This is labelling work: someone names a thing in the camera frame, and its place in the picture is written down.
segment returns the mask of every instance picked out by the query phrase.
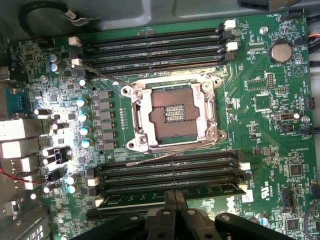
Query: motherboard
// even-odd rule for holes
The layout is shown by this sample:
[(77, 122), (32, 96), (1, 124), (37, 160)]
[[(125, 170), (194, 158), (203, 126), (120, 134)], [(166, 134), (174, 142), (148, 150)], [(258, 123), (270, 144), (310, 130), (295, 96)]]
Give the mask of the motherboard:
[(305, 239), (320, 197), (306, 36), (301, 10), (11, 42), (7, 115), (49, 129), (33, 198), (54, 239), (146, 215), (166, 190)]

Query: integrated circuit chip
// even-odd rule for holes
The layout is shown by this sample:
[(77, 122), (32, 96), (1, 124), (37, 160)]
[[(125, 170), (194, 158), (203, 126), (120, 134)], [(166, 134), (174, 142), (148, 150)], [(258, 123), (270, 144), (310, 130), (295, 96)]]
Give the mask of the integrated circuit chip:
[(298, 219), (288, 219), (286, 221), (286, 227), (289, 231), (299, 230), (299, 221)]
[(300, 175), (302, 175), (302, 165), (301, 164), (290, 165), (290, 175), (291, 176), (300, 176)]

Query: green circuit board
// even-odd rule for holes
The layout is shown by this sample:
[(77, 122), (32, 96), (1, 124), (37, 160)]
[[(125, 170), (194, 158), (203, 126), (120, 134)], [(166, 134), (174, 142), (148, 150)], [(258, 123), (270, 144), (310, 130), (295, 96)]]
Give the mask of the green circuit board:
[[(299, 133), (300, 128), (313, 125), (313, 112), (305, 109), (305, 98), (312, 96), (308, 46), (293, 46), (292, 58), (283, 64), (273, 63), (268, 56), (268, 49), (277, 40), (286, 39), (291, 43), (301, 36), (307, 36), (308, 29), (304, 16), (286, 21), (281, 21), (281, 16), (282, 13), (274, 13), (235, 18), (236, 27), (232, 32), (238, 42), (238, 50), (235, 58), (227, 64), (175, 72), (132, 74), (119, 78), (133, 83), (140, 79), (199, 72), (220, 77), (223, 80), (222, 86), (215, 90), (216, 116), (218, 128), (226, 132), (227, 138), (219, 144), (194, 149), (186, 154), (238, 150), (246, 154), (246, 162), (250, 163), (248, 171), (252, 177), (241, 185), (246, 194), (215, 197), (210, 190), (202, 191), (202, 195), (192, 197), (196, 199), (188, 200), (188, 206), (205, 210), (212, 219), (222, 212), (235, 213), (248, 219), (264, 214), (268, 219), (267, 227), (295, 239), (305, 239), (303, 218), (314, 200), (310, 185), (317, 179), (314, 137)], [(80, 35), (79, 38), (83, 41), (98, 41), (134, 37), (142, 31), (161, 34), (208, 29), (226, 20), (112, 30)], [(267, 33), (261, 34), (262, 27), (268, 28)], [(88, 195), (86, 169), (103, 163), (143, 160), (160, 155), (145, 155), (126, 147), (128, 140), (134, 137), (134, 132), (132, 103), (130, 99), (121, 96), (123, 86), (106, 79), (94, 79), (88, 87), (80, 87), (80, 79), (71, 75), (70, 57), (67, 54), (64, 56), (72, 48), (68, 37), (57, 37), (54, 43), (54, 48), (43, 50), (32, 41), (12, 42), (10, 50), (12, 55), (20, 57), (27, 73), (29, 84), (26, 90), (32, 112), (36, 108), (50, 109), (53, 112), (52, 118), (59, 115), (56, 121), (68, 125), (50, 136), (50, 145), (46, 147), (70, 146), (72, 159), (65, 167), (68, 173), (80, 173), (82, 176), (77, 179), (78, 190), (74, 194), (67, 192), (64, 177), (59, 181), (59, 187), (42, 199), (50, 207), (54, 239), (60, 240), (62, 236), (71, 239), (103, 222), (86, 220), (86, 212), (95, 208), (96, 199)], [(50, 71), (49, 54), (61, 58), (61, 73)], [(110, 112), (111, 120), (97, 121), (91, 117), (91, 120), (80, 123), (79, 114), (92, 116), (96, 109), (92, 104), (78, 107), (77, 99), (87, 99), (92, 103), (95, 95), (106, 91), (110, 95), (101, 103), (108, 102), (108, 109), (99, 111)], [(289, 121), (273, 120), (276, 114), (284, 113), (295, 116)], [(309, 122), (302, 121), (305, 116), (310, 118)], [(112, 128), (108, 133), (113, 133), (113, 139), (107, 143), (114, 143), (114, 149), (100, 148), (95, 131), (86, 136), (93, 141), (92, 146), (82, 148), (84, 137), (79, 134), (81, 126), (96, 129), (97, 125), (110, 123)], [(290, 188), (294, 192), (294, 211), (284, 210), (283, 188)], [(119, 198), (112, 202), (112, 206), (139, 205), (154, 200), (152, 194), (136, 194)], [(318, 212), (314, 211), (313, 216), (316, 219)], [(310, 229), (315, 229), (315, 222), (310, 224)]]

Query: black cable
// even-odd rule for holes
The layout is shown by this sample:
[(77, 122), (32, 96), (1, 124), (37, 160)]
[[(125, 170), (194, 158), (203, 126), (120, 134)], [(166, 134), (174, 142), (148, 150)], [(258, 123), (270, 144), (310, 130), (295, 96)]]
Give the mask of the black cable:
[(63, 12), (67, 18), (71, 20), (77, 20), (79, 19), (78, 16), (75, 15), (74, 12), (72, 12), (70, 9), (67, 8), (66, 5), (56, 3), (53, 1), (34, 1), (25, 4), (19, 12), (18, 19), (19, 19), (19, 24), (20, 27), (32, 38), (32, 39), (37, 39), (38, 41), (42, 41), (41, 38), (38, 38), (37, 35), (32, 31), (32, 29), (29, 27), (27, 23), (27, 16), (29, 13), (36, 9), (43, 9), (43, 8), (48, 8), (48, 9), (56, 9), (61, 12)]

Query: cpu socket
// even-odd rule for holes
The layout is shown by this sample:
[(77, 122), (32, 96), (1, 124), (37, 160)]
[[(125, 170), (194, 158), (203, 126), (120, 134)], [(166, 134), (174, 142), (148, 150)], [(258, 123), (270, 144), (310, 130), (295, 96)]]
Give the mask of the cpu socket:
[(224, 141), (214, 92), (221, 85), (221, 78), (199, 73), (141, 79), (123, 87), (121, 94), (131, 99), (134, 129), (127, 148), (148, 154)]

